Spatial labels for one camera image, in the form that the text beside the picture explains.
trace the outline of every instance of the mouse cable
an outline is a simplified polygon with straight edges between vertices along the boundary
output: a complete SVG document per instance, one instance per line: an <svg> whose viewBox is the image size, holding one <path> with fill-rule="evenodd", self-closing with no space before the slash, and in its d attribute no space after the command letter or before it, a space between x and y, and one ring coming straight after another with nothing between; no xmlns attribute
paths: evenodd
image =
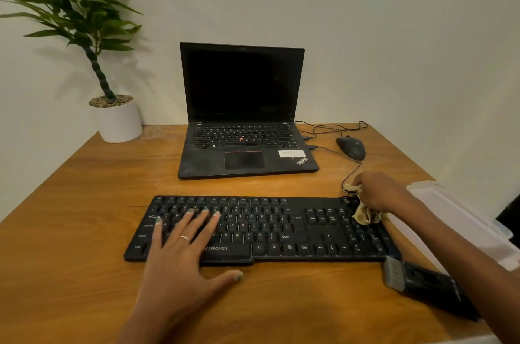
<svg viewBox="0 0 520 344"><path fill-rule="evenodd" d="M331 150L331 149L326 148L326 147L322 147L322 146L320 146L320 145L307 144L307 147L309 148L310 151L312 151L312 150L316 150L317 148L322 148L323 150L327 150L327 151L333 152L333 153L335 153L335 154L337 154L337 155L342 156L343 158L347 158L348 160L351 160L352 162L358 163L358 165L356 166L356 168L355 168L354 170L352 170L352 171L348 174L348 176L345 177L345 178L343 179L343 181L341 182L341 190L343 190L343 184L345 183L345 181L347 181L347 180L350 178L350 176L352 176L352 174L354 174L354 173L357 171L357 169L359 169L359 168L361 167L361 165L362 165L362 162L360 162L359 160L355 160L355 159L349 158L349 157L346 156L346 155L340 154L339 152L336 152L336 151Z"/></svg>
<svg viewBox="0 0 520 344"><path fill-rule="evenodd" d="M361 130L361 129L366 129L368 128L368 124L365 122L365 121L358 121L358 127L357 128L346 128L344 127L343 125L339 125L339 124L322 124L322 125L314 125L314 124L309 124L308 122L305 122L305 121L295 121L296 122L300 122L302 124L306 124L306 125L309 125L309 126L312 126L313 127L313 131L312 132L309 132L307 130L300 130L298 129L300 132L303 132L303 133L308 133L308 134L312 134L314 135L314 137L312 136L304 136L303 140L312 140L312 139L315 139L316 137L318 137L318 134L323 134L323 133L337 133L339 132L341 137L343 137L343 132L346 132L346 131L354 131L354 130ZM331 128L331 126L338 126L340 129L336 129L336 128ZM327 131L324 131L324 132L318 132L316 133L316 129L328 129Z"/></svg>

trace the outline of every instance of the brush bristles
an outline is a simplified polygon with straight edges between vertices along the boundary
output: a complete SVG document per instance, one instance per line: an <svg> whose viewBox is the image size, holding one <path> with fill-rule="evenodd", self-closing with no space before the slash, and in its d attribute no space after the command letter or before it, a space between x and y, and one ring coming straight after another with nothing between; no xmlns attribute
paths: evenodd
<svg viewBox="0 0 520 344"><path fill-rule="evenodd" d="M385 284L387 287L398 290L399 292L405 290L405 274L403 272L401 261L391 257L386 257Z"/></svg>

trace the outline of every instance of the white label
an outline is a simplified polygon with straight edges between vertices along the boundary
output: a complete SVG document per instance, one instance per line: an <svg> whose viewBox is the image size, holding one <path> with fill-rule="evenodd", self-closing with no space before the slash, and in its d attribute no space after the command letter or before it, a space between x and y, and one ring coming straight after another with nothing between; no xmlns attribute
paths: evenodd
<svg viewBox="0 0 520 344"><path fill-rule="evenodd" d="M278 150L281 158L301 158L305 156L303 150Z"/></svg>

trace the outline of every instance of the yellow cloth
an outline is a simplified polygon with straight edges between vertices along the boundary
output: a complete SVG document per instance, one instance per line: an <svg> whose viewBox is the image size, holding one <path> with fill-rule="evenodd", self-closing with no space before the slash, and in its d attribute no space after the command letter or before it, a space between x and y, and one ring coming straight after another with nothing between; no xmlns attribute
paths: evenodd
<svg viewBox="0 0 520 344"><path fill-rule="evenodd" d="M362 191L362 185L343 184L343 191L347 196L358 196ZM381 220L381 213L367 207L363 202L359 202L359 206L354 214L354 219L360 225L369 225L371 223L378 223Z"/></svg>

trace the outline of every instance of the external keyboard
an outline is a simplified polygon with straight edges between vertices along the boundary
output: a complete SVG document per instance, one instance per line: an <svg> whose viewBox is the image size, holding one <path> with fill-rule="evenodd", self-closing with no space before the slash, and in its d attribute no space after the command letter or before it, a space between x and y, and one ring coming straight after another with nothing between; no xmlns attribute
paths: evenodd
<svg viewBox="0 0 520 344"><path fill-rule="evenodd" d="M198 125L194 147L298 147L288 124L280 125Z"/></svg>
<svg viewBox="0 0 520 344"><path fill-rule="evenodd" d="M193 208L220 211L218 227L201 265L253 264L256 261L384 261L400 259L381 224L363 226L353 219L359 199L226 196L155 196L124 254L146 261L155 219L162 217L163 243Z"/></svg>

